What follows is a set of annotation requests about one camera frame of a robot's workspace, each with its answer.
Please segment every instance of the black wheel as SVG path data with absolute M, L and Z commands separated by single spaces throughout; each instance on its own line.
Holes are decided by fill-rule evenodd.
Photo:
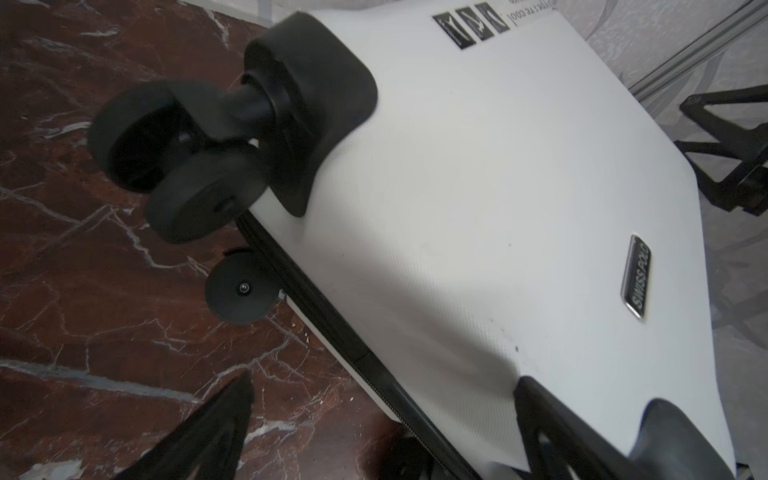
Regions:
M 404 437 L 384 461 L 379 480 L 430 480 L 433 462 L 419 440 Z
M 266 190 L 259 151 L 249 144 L 193 155 L 155 187 L 147 221 L 163 240 L 205 237 L 244 213 Z
M 264 317 L 279 294 L 279 285 L 272 275 L 259 268 L 253 252 L 224 257 L 205 283 L 205 300 L 210 311 L 224 322 L 237 325 Z
M 104 106 L 88 129 L 88 150 L 118 186 L 148 194 L 180 160 L 194 151 L 200 135 L 174 100 L 167 81 L 125 91 Z

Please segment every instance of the marble floor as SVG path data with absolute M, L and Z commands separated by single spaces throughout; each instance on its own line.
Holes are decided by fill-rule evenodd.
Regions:
M 0 478 L 111 478 L 246 369 L 238 478 L 377 478 L 400 434 L 280 303 L 219 323 L 204 283 L 232 227 L 178 247 L 85 148 L 154 78 L 238 83 L 260 27 L 173 0 L 0 3 Z

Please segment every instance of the sticker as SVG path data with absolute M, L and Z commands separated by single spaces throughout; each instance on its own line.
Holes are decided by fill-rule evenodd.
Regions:
M 502 17 L 500 17 L 499 14 L 496 13 L 496 10 L 488 5 L 487 2 L 478 3 L 475 5 L 475 8 L 478 9 L 478 12 L 482 13 L 482 16 L 488 20 L 488 23 L 490 23 L 498 33 L 504 33 L 505 31 L 509 30 L 509 27 L 504 23 Z
M 470 7 L 457 8 L 458 16 L 472 29 L 481 40 L 488 40 L 493 36 L 491 29 L 478 17 Z
M 464 50 L 475 44 L 475 41 L 469 36 L 469 33 L 453 18 L 449 12 L 433 15 L 438 25 L 448 34 L 448 36 Z
M 457 8 L 453 12 L 456 13 L 463 24 L 467 25 L 479 40 L 485 41 L 495 37 L 493 30 L 496 30 L 498 34 L 502 34 L 554 12 L 555 8 L 550 1 L 490 0 L 489 2 L 476 3 L 475 9 L 482 15 L 482 18 L 471 6 Z M 475 37 L 462 27 L 452 12 L 443 12 L 433 15 L 432 18 L 435 19 L 438 25 L 460 49 L 464 50 L 477 44 Z

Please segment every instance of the wheel hub screw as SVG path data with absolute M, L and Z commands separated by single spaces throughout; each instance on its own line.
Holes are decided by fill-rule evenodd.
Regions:
M 240 282 L 240 285 L 237 286 L 237 292 L 240 295 L 247 295 L 250 292 L 250 283 L 248 282 Z

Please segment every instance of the metal nameplate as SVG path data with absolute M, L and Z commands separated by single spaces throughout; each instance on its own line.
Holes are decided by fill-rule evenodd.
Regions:
M 649 273 L 650 248 L 640 237 L 633 235 L 629 243 L 627 266 L 624 268 L 621 299 L 639 319 L 645 314 Z

